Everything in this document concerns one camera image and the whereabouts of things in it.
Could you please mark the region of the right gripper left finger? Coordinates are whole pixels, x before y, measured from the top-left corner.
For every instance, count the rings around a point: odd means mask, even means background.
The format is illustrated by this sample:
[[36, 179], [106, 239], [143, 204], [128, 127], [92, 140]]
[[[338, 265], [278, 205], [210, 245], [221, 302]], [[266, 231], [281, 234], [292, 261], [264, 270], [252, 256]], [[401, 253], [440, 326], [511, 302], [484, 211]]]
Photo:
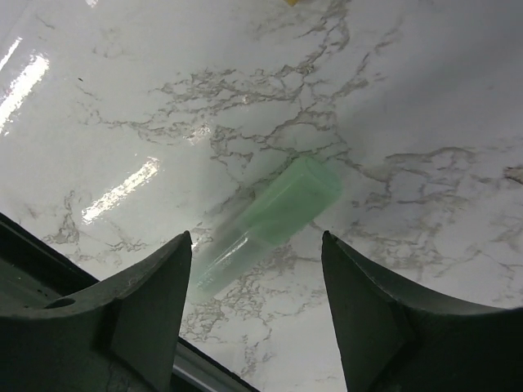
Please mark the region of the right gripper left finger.
[[3, 283], [2, 390], [169, 390], [191, 257], [183, 233], [135, 265], [53, 300], [36, 287]]

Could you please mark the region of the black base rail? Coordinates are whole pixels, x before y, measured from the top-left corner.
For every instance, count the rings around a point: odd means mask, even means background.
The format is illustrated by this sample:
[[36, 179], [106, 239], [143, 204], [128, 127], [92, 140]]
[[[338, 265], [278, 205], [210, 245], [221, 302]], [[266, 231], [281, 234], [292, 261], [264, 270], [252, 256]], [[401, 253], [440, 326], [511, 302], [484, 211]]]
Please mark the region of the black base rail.
[[[80, 291], [98, 280], [13, 220], [1, 219], [1, 286], [38, 288], [47, 299]], [[249, 391], [251, 386], [181, 339], [167, 391]]]

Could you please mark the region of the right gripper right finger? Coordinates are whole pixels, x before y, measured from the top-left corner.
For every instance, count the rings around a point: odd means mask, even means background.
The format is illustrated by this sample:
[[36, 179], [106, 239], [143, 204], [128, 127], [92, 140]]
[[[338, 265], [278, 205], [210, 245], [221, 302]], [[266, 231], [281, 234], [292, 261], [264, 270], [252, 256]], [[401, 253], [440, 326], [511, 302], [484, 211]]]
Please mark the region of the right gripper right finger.
[[521, 390], [521, 309], [431, 290], [329, 232], [321, 262], [348, 390]]

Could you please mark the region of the green highlighter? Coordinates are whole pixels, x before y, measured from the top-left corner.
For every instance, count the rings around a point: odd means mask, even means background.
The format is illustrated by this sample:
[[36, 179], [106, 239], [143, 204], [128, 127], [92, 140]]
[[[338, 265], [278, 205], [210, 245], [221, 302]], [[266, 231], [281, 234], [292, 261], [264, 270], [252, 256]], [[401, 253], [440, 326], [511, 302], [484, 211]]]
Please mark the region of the green highlighter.
[[221, 292], [329, 208], [341, 193], [341, 181], [323, 163], [309, 157], [295, 159], [197, 253], [189, 301], [203, 303]]

